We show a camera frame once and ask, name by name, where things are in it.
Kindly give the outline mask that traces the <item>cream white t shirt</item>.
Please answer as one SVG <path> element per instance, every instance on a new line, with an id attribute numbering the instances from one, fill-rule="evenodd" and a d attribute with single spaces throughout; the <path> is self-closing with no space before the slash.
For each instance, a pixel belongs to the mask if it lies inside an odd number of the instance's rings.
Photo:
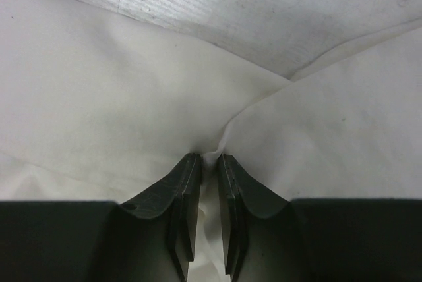
<path id="1" fill-rule="evenodd" d="M 421 20 L 291 78 L 76 0 L 1 0 L 1 197 L 123 201 L 206 164 L 191 281 L 227 281 L 218 156 L 280 196 L 421 197 Z"/>

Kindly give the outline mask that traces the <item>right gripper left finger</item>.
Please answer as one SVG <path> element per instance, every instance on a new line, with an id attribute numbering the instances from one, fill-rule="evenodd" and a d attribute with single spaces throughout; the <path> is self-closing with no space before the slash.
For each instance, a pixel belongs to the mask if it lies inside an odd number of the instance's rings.
<path id="1" fill-rule="evenodd" d="M 186 281 L 194 260 L 201 158 L 186 154 L 117 206 L 108 228 L 109 281 Z"/>

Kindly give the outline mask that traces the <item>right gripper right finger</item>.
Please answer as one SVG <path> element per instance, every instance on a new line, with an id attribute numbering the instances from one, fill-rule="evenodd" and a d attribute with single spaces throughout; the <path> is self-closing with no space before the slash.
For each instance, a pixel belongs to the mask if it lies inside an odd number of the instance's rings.
<path id="1" fill-rule="evenodd" d="M 307 259 L 292 205 L 232 156 L 218 158 L 226 275 L 232 281 L 306 281 Z"/>

